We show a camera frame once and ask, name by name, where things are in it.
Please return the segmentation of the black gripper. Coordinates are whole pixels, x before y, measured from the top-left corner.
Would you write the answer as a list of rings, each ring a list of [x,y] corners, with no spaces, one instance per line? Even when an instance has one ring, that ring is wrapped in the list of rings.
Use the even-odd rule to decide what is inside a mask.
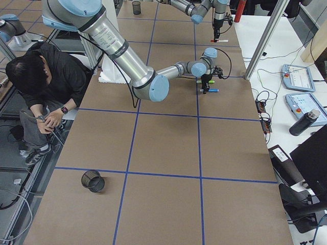
[[[219,79],[223,78],[223,70],[220,67],[214,67],[212,69],[209,70],[208,74],[203,74],[201,76],[201,92],[203,94],[206,94],[207,92],[209,92],[209,81],[213,78],[213,75],[217,75]]]
[[[221,27],[222,27],[222,20],[213,20],[214,38],[220,37]]]

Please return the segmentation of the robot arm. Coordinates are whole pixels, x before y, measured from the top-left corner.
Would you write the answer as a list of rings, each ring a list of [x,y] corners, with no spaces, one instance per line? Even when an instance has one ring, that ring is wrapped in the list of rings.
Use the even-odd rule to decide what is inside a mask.
[[[43,23],[55,29],[88,34],[107,57],[131,79],[134,95],[142,100],[163,101],[169,93],[169,80],[192,74],[209,75],[215,67],[217,50],[208,47],[199,60],[178,62],[155,71],[130,47],[107,17],[101,1],[42,1]]]
[[[232,15],[226,11],[228,1],[204,0],[197,6],[193,2],[185,0],[168,0],[157,2],[160,4],[173,6],[189,16],[191,21],[196,25],[200,24],[208,11],[212,9],[212,27],[214,37],[211,42],[219,42],[220,35],[227,32],[233,24]]]

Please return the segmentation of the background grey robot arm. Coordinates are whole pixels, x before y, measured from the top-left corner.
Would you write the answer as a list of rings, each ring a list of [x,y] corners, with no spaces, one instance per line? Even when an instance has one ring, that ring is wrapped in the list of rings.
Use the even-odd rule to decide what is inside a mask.
[[[14,14],[5,14],[1,16],[1,40],[8,42],[14,38],[16,44],[20,47],[32,43],[26,29],[21,24],[19,18]]]

